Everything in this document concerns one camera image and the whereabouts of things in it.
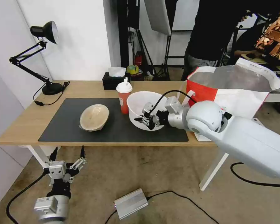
computer monitor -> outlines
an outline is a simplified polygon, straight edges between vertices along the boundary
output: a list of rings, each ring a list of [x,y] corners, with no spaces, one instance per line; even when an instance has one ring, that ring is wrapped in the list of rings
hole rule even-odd
[[[280,63],[280,16],[265,29],[255,46],[270,59]]]

lamp arm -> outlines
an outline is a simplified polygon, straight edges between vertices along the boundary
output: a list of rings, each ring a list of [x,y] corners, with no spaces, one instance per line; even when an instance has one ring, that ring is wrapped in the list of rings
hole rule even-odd
[[[33,48],[37,47],[37,46],[41,46],[41,49],[38,49],[37,51],[33,52],[32,54],[28,54],[28,55],[23,55],[25,54],[26,52],[32,50]],[[29,74],[33,75],[34,77],[40,79],[41,81],[43,81],[44,83],[46,84],[50,84],[50,80],[49,78],[45,77],[45,76],[42,76],[32,70],[30,70],[29,68],[25,67],[24,65],[21,64],[22,61],[25,61],[26,59],[32,57],[33,55],[41,52],[42,50],[46,49],[46,46],[47,46],[47,42],[44,41],[44,40],[41,40],[40,42],[38,42],[36,45],[28,48],[27,50],[19,53],[18,55],[14,56],[14,57],[11,57],[9,59],[10,63],[14,64],[15,66],[23,69],[24,71],[28,72]]]

cable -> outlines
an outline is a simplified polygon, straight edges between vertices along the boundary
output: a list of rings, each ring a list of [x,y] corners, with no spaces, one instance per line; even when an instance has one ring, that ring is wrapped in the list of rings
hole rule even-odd
[[[190,202],[192,202],[197,208],[199,208],[201,211],[203,211],[211,220],[213,220],[215,223],[219,224],[217,220],[215,220],[213,217],[211,217],[206,211],[204,211],[201,207],[199,207],[194,201],[192,201],[190,198],[187,198],[186,196],[183,196],[183,195],[180,195],[172,190],[169,190],[169,191],[165,191],[165,192],[162,192],[162,193],[158,193],[158,194],[155,194],[155,195],[152,195],[152,196],[149,196],[147,197],[146,199],[149,201],[151,198],[155,197],[155,196],[158,196],[158,195],[161,195],[161,194],[165,194],[165,193],[168,193],[168,192],[171,192],[179,197],[182,197],[182,198],[185,198],[185,199],[188,199]]]
[[[105,224],[107,224],[107,222],[109,221],[109,219],[112,217],[112,215],[114,215],[115,213],[117,213],[117,210],[115,210],[110,216],[109,218],[107,219],[107,221],[105,222]]]
[[[44,104],[43,102],[40,102],[40,101],[37,101],[37,100],[34,99],[34,98],[35,98],[35,95],[46,85],[46,84],[44,84],[44,85],[43,85],[42,87],[40,87],[40,88],[38,89],[38,91],[36,91],[36,93],[33,95],[33,101],[34,101],[38,106],[48,106],[48,105],[52,105],[52,104],[56,103],[56,102],[60,99],[60,97],[62,96],[63,92],[65,91],[65,88],[66,88],[69,84],[70,84],[70,81],[64,82],[64,83],[63,83],[63,90],[62,90],[60,96],[57,98],[57,100],[55,100],[53,103],[50,103],[50,104]]]
[[[133,40],[131,39],[131,41],[130,41],[130,44],[131,44],[131,47],[132,47],[132,60],[133,60],[133,64],[135,63],[135,57],[136,57],[136,54],[135,54],[135,52],[134,52],[134,32],[133,32]]]
[[[234,170],[233,170],[233,167],[236,166],[236,165],[239,165],[239,164],[243,164],[242,162],[238,162],[238,163],[233,163],[231,164],[230,166],[230,170],[231,172],[239,179],[241,179],[242,181],[245,181],[247,183],[250,183],[250,184],[254,184],[254,185],[259,185],[259,186],[268,186],[268,187],[280,187],[280,184],[268,184],[268,183],[260,183],[260,182],[255,182],[255,181],[251,181],[251,180],[247,180],[241,176],[239,176]]]
[[[150,113],[157,107],[157,105],[159,104],[159,102],[161,101],[161,99],[162,99],[166,94],[171,93],[171,92],[179,92],[179,93],[181,93],[181,94],[184,94],[184,95],[185,95],[186,97],[188,97],[191,101],[193,101],[194,103],[196,103],[195,100],[193,100],[189,95],[185,94],[184,92],[182,92],[182,91],[180,91],[180,90],[170,90],[170,91],[164,93],[164,94],[160,97],[160,99],[157,101],[157,103],[155,104],[155,106],[150,110],[150,112],[149,112],[148,114],[150,114]]]
[[[12,204],[12,202],[19,197],[21,194],[23,194],[26,190],[28,190],[30,187],[32,187],[34,184],[36,184],[38,181],[40,181],[45,175],[47,174],[47,172],[43,172],[42,175],[37,178],[35,181],[33,181],[31,184],[29,184],[25,189],[23,189],[21,192],[19,192],[16,196],[14,196],[9,203],[6,206],[6,215],[7,217],[14,223],[14,224],[19,224],[13,217],[12,215],[9,213],[9,207]]]

lamp base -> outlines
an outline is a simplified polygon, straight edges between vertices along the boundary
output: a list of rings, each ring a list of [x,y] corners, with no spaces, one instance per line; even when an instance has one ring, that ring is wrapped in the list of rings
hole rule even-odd
[[[48,83],[43,87],[42,91],[45,95],[55,95],[62,92],[63,89],[64,87],[60,83]]]

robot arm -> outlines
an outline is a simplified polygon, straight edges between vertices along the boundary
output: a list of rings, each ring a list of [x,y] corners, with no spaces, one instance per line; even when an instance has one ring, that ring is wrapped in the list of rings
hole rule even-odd
[[[167,111],[150,114],[151,103],[138,119],[148,128],[169,125],[204,135],[224,152],[251,168],[270,177],[280,178],[280,135],[252,120],[236,117],[221,109],[213,101],[182,106],[175,96],[165,104]]]
[[[70,184],[74,176],[83,168],[87,159],[84,146],[80,158],[75,163],[55,161],[57,148],[50,156],[47,173],[50,174],[52,190],[44,198],[38,198],[34,210],[39,215],[39,220],[46,224],[62,224],[68,217],[68,203],[71,198]]]

